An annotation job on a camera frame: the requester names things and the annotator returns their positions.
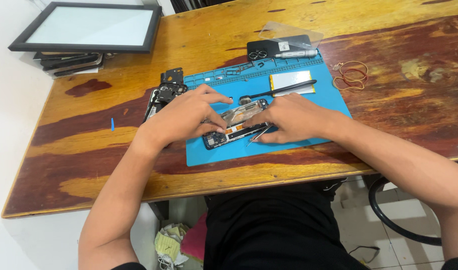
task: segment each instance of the precision screwdriver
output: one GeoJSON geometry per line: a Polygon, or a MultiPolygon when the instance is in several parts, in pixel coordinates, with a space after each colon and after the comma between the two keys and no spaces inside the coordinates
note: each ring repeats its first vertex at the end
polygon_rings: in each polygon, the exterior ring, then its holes
{"type": "Polygon", "coordinates": [[[301,51],[298,51],[298,52],[283,52],[281,54],[276,54],[275,56],[277,58],[294,58],[294,57],[314,57],[317,55],[317,51],[316,50],[301,50],[301,51]]]}

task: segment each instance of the black picture frame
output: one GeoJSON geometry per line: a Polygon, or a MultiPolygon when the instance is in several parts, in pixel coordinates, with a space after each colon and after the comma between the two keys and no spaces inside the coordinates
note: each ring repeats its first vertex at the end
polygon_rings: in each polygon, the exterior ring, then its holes
{"type": "Polygon", "coordinates": [[[151,53],[155,41],[155,35],[159,28],[162,8],[151,5],[115,5],[94,3],[50,3],[32,23],[10,44],[11,51],[46,51],[46,52],[112,52],[112,53],[151,53]],[[57,7],[80,7],[80,8],[108,8],[108,9],[147,9],[152,10],[152,17],[147,28],[144,43],[137,45],[105,45],[105,44],[58,44],[58,43],[26,43],[30,36],[40,27],[46,18],[57,7]]]}

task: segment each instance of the blue silicone mat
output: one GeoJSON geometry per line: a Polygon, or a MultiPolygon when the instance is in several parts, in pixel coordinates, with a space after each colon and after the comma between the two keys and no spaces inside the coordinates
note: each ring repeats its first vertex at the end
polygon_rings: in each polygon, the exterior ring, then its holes
{"type": "MultiPolygon", "coordinates": [[[[338,110],[351,117],[339,90],[332,85],[332,76],[324,63],[320,52],[317,56],[311,58],[275,59],[274,62],[271,60],[264,62],[262,59],[254,61],[254,65],[249,62],[245,66],[247,69],[238,69],[239,66],[240,65],[235,65],[223,69],[185,76],[184,84],[186,84],[189,89],[195,89],[198,85],[206,83],[219,93],[230,97],[232,96],[234,103],[231,105],[223,103],[215,103],[211,105],[217,113],[222,113],[228,109],[238,107],[238,100],[241,95],[254,95],[269,91],[270,74],[309,70],[312,79],[317,80],[317,83],[314,84],[316,93],[303,94],[302,96],[319,106],[338,110]]],[[[259,98],[265,98],[269,103],[271,103],[274,99],[272,96],[262,96],[259,98]]],[[[277,130],[277,128],[271,128],[268,132],[274,130],[277,130]]],[[[207,150],[205,148],[201,137],[187,140],[187,166],[201,165],[222,160],[224,161],[244,156],[259,155],[300,146],[320,144],[328,141],[319,138],[312,138],[300,142],[281,145],[252,143],[246,147],[251,137],[252,136],[247,136],[245,138],[238,139],[237,141],[225,144],[213,150],[207,150]]]]}

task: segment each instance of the wood grain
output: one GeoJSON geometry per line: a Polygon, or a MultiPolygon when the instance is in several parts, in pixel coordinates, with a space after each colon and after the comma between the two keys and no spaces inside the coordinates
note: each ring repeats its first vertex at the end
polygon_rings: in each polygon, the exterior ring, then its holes
{"type": "MultiPolygon", "coordinates": [[[[319,49],[333,75],[339,62],[369,66],[364,90],[341,93],[354,119],[458,160],[458,0],[238,0],[163,17],[154,54],[117,55],[97,74],[55,80],[2,217],[90,208],[160,73],[244,63],[244,46],[267,21],[324,33],[319,49]]],[[[372,172],[334,143],[187,167],[185,143],[175,142],[160,154],[143,201],[372,172]]]]}

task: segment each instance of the pink cloth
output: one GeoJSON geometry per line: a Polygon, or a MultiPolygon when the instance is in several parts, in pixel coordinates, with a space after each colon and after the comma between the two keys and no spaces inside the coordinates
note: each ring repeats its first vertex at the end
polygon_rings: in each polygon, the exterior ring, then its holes
{"type": "Polygon", "coordinates": [[[207,212],[202,214],[195,226],[187,231],[180,243],[181,253],[191,255],[201,261],[204,261],[205,236],[207,234],[206,217],[207,212]]]}

